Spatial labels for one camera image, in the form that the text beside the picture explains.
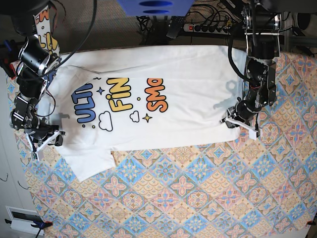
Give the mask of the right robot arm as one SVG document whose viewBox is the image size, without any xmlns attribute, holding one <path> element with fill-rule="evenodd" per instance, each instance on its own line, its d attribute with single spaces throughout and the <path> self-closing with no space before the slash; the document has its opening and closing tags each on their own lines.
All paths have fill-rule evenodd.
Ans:
<svg viewBox="0 0 317 238">
<path fill-rule="evenodd" d="M 14 99 L 10 126 L 22 130 L 33 152 L 48 144 L 60 145 L 63 133 L 57 125 L 49 125 L 47 116 L 37 112 L 41 98 L 49 95 L 48 86 L 61 64 L 59 45 L 53 38 L 57 12 L 52 0 L 2 0 L 0 13 L 11 18 L 14 30 L 25 37 L 18 49 L 14 41 L 6 41 L 6 59 L 0 65 L 9 77 L 16 79 L 19 93 Z"/>
</svg>

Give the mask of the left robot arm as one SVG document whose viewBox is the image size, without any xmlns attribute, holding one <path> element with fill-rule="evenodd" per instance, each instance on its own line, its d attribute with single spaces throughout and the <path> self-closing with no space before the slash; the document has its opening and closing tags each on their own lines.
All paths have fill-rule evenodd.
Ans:
<svg viewBox="0 0 317 238">
<path fill-rule="evenodd" d="M 258 0 L 245 4 L 243 21 L 230 30 L 228 59 L 234 72 L 249 88 L 244 98 L 238 98 L 235 106 L 227 109 L 221 122 L 228 128 L 250 125 L 251 120 L 262 108 L 272 106 L 276 101 L 275 62 L 279 56 L 280 13 L 264 9 Z M 241 72 L 233 60 L 233 41 L 237 33 L 243 31 L 246 37 L 247 64 Z"/>
</svg>

